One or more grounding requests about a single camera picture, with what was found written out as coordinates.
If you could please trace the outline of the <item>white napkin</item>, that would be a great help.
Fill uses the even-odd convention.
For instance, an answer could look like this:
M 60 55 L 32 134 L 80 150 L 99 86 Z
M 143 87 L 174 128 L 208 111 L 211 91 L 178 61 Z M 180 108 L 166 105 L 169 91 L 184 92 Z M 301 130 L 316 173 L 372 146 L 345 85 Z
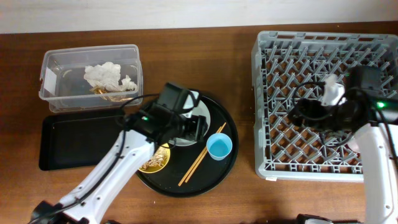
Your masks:
M 128 75 L 121 79 L 121 66 L 113 62 L 86 66 L 83 78 L 91 88 L 98 87 L 111 92 L 138 90 L 138 85 Z

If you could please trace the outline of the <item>grey ceramic plate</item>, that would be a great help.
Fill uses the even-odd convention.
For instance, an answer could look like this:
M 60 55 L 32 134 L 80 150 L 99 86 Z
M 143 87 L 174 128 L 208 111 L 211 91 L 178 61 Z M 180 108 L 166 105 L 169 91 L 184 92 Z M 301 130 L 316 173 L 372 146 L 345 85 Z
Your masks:
M 194 107 L 190 112 L 183 114 L 186 118 L 191 118 L 192 116 L 204 116 L 206 118 L 206 131 L 205 134 L 208 132 L 211 123 L 211 115 L 208 107 L 202 100 L 199 101 L 198 106 Z M 189 141 L 186 139 L 176 138 L 171 139 L 169 144 L 174 144 L 176 146 L 186 147 L 194 145 L 196 141 Z

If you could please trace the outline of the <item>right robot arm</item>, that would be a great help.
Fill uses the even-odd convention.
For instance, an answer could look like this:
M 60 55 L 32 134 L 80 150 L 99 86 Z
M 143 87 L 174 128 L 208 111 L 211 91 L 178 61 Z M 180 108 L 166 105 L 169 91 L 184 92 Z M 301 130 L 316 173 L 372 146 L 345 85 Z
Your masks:
M 345 98 L 335 106 L 301 98 L 288 119 L 317 131 L 351 131 L 363 166 L 365 222 L 397 223 L 397 100 L 363 91 Z

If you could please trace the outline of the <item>blue plastic cup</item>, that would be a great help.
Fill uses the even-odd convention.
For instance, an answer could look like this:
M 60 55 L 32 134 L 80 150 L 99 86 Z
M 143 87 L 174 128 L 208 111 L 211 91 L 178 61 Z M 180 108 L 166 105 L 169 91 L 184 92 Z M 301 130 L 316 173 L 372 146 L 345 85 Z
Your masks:
M 233 148 L 231 138 L 223 133 L 212 134 L 207 142 L 206 148 L 210 157 L 216 161 L 221 161 L 228 156 Z

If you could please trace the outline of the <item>black rectangular tray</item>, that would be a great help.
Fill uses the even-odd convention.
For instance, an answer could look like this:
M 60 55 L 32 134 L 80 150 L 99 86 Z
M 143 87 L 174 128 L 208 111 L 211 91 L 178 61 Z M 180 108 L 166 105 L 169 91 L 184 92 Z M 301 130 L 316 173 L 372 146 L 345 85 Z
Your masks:
M 117 140 L 119 109 L 48 116 L 42 123 L 40 170 L 97 165 Z

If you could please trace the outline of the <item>clear plastic bin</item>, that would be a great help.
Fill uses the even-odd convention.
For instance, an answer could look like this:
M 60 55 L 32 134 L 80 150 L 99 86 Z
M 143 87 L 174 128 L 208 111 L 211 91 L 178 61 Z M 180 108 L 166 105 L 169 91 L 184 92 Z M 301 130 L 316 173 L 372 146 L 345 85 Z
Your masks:
M 144 90 L 134 44 L 49 50 L 40 81 L 39 97 L 53 113 L 138 105 Z

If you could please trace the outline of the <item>yellow bowl with food scraps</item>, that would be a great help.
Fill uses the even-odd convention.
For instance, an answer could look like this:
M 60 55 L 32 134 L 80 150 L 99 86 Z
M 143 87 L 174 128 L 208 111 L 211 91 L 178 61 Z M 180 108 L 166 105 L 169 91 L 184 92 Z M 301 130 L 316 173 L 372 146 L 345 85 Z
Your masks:
M 144 165 L 139 168 L 140 172 L 153 174 L 162 170 L 169 162 L 170 148 L 167 143 L 161 145 L 155 154 Z

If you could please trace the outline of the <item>round black tray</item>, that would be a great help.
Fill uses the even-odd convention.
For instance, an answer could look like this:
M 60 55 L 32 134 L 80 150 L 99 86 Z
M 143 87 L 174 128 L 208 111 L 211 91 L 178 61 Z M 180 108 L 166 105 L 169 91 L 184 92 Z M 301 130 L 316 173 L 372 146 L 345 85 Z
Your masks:
M 169 197 L 193 197 L 210 191 L 229 174 L 239 151 L 239 138 L 236 125 L 225 109 L 210 93 L 201 92 L 201 100 L 210 111 L 211 124 L 204 141 L 191 146 L 176 146 L 170 150 L 170 160 L 160 171 L 153 174 L 136 172 L 140 180 L 152 190 Z M 222 133 L 233 143 L 231 152 L 221 161 L 206 155 L 187 183 L 178 185 L 195 159 L 206 146 L 206 140 L 223 126 Z

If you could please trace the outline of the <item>grey dishwasher rack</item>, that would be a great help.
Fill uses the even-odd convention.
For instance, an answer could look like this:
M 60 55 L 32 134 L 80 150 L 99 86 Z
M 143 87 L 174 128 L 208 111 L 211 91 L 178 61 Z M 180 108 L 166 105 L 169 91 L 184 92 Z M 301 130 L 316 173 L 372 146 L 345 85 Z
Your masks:
M 251 53 L 255 96 L 255 170 L 271 180 L 362 182 L 362 163 L 343 140 L 347 132 L 322 141 L 310 128 L 288 120 L 292 101 L 320 100 L 318 86 L 335 74 L 343 83 L 357 65 L 381 69 L 381 91 L 397 98 L 397 36 L 325 32 L 262 31 Z

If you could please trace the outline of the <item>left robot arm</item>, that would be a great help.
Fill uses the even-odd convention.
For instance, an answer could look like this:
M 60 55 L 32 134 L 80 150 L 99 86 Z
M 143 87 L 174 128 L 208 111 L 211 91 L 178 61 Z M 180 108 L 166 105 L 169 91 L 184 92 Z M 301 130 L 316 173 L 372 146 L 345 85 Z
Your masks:
M 179 138 L 198 142 L 211 118 L 192 109 L 150 106 L 129 115 L 116 142 L 90 174 L 58 204 L 35 207 L 31 223 L 99 223 L 129 179 L 160 146 Z

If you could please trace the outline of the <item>gold foil wrapper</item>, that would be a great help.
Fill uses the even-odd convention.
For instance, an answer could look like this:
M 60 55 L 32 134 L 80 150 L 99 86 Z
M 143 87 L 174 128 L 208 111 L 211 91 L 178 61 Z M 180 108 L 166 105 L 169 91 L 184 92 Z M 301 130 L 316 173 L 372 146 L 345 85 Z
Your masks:
M 90 91 L 96 95 L 100 95 L 100 97 L 102 99 L 107 100 L 107 101 L 112 101 L 112 102 L 122 102 L 122 101 L 127 101 L 127 100 L 131 99 L 131 98 L 127 97 L 126 95 L 108 96 L 108 93 L 111 93 L 111 91 L 103 90 L 98 87 L 91 88 Z

